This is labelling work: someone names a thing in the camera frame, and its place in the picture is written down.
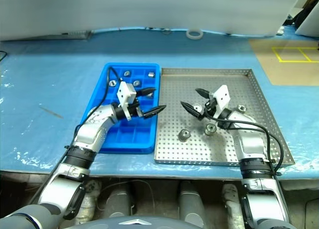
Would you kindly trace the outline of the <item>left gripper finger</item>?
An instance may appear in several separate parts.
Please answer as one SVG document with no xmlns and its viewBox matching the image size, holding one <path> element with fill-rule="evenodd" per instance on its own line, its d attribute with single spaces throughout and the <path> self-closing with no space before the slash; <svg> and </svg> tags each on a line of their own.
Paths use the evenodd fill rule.
<svg viewBox="0 0 319 229">
<path fill-rule="evenodd" d="M 160 112 L 162 112 L 165 108 L 166 108 L 166 105 L 154 107 L 147 112 L 143 112 L 143 118 L 147 119 L 147 118 L 154 117 L 158 115 Z"/>
<path fill-rule="evenodd" d="M 139 89 L 136 91 L 136 97 L 144 97 L 144 96 L 147 96 L 149 94 L 153 94 L 155 90 L 156 90 L 156 88 L 154 88 L 154 87 L 147 87 L 147 88 Z"/>
</svg>

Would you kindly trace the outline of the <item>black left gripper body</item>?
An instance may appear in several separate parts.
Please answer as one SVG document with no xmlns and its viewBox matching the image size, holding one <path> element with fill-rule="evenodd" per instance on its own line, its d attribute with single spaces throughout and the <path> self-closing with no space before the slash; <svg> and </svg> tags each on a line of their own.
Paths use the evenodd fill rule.
<svg viewBox="0 0 319 229">
<path fill-rule="evenodd" d="M 128 104 L 128 111 L 130 117 L 144 117 L 144 112 L 141 110 L 140 102 L 137 98 L 135 98 L 132 103 Z"/>
</svg>

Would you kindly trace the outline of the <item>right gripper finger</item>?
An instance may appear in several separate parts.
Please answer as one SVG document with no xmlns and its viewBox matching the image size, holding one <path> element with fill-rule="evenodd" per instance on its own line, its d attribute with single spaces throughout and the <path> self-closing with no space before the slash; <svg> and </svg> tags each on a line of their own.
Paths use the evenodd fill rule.
<svg viewBox="0 0 319 229">
<path fill-rule="evenodd" d="M 199 113 L 197 110 L 194 109 L 194 107 L 186 102 L 180 102 L 182 107 L 192 116 L 194 116 L 195 118 L 197 118 L 198 120 L 202 120 L 203 119 L 203 115 L 201 113 Z"/>
<path fill-rule="evenodd" d="M 201 88 L 196 88 L 195 91 L 205 99 L 210 99 L 209 91 Z"/>
</svg>

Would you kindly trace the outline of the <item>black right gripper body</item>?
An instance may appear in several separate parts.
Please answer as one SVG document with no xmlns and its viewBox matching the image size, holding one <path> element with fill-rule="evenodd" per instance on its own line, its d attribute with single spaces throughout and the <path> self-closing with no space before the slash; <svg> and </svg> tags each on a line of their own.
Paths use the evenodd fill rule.
<svg viewBox="0 0 319 229">
<path fill-rule="evenodd" d="M 218 118 L 217 112 L 217 99 L 213 98 L 208 100 L 204 105 L 204 113 L 203 115 L 206 118 Z"/>
</svg>

